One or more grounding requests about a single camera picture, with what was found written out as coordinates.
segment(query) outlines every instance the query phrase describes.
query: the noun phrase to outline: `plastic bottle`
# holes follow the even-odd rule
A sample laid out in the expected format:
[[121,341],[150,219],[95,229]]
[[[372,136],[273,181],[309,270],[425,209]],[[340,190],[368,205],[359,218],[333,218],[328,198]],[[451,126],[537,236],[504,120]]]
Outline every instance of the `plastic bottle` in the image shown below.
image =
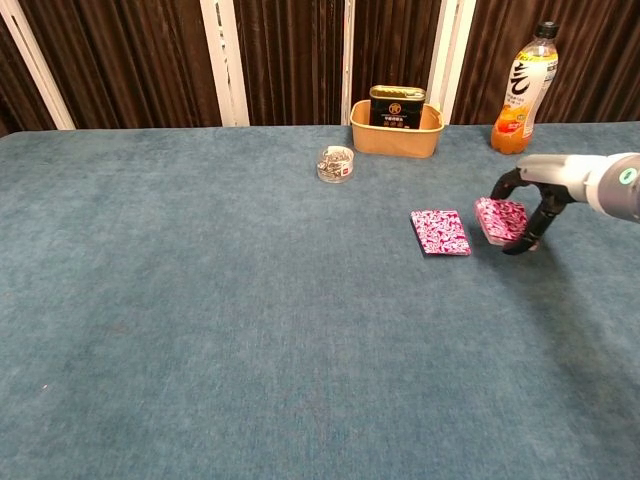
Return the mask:
[[504,105],[491,132],[491,146],[499,152],[520,153],[533,137],[538,107],[558,68],[557,33],[553,22],[538,24],[534,40],[513,61]]

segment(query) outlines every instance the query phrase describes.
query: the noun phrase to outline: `brown curtain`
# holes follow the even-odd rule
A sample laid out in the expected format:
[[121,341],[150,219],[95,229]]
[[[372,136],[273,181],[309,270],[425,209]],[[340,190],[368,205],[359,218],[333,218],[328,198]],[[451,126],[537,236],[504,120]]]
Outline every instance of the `brown curtain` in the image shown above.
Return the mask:
[[235,0],[252,125],[340,123],[343,0]]
[[539,21],[560,26],[558,73],[537,122],[640,120],[640,2],[482,0],[476,4],[452,123],[493,123],[513,58]]
[[221,125],[199,0],[20,0],[78,128]]
[[356,2],[352,103],[373,85],[427,88],[440,0]]
[[55,128],[7,25],[0,19],[0,137],[20,130]]

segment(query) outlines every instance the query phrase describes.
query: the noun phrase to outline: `tan plastic basket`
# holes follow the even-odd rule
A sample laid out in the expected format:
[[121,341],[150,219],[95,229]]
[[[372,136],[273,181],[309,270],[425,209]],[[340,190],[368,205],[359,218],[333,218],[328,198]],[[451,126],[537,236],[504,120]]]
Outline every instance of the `tan plastic basket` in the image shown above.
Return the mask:
[[427,158],[433,155],[444,128],[442,112],[425,104],[419,130],[369,125],[371,100],[356,103],[351,110],[351,128],[356,150],[398,157]]

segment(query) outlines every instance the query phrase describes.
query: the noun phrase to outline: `card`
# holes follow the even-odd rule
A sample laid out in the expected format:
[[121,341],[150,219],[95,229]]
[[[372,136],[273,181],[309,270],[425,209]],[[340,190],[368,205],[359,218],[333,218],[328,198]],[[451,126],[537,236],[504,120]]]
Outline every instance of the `card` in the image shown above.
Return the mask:
[[482,197],[474,207],[478,223],[493,245],[517,240],[527,228],[527,211],[521,203]]
[[411,223],[425,255],[471,254],[456,210],[415,210]]

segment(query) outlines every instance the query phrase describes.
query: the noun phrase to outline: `gray robot arm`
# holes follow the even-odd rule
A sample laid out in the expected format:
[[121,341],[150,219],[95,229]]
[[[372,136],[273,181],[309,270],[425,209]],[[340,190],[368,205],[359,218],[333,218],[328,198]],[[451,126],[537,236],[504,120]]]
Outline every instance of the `gray robot arm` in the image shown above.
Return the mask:
[[640,222],[640,154],[529,155],[500,177],[491,198],[505,199],[517,187],[535,185],[542,200],[522,236],[503,247],[509,255],[529,250],[567,204],[588,203],[594,210]]

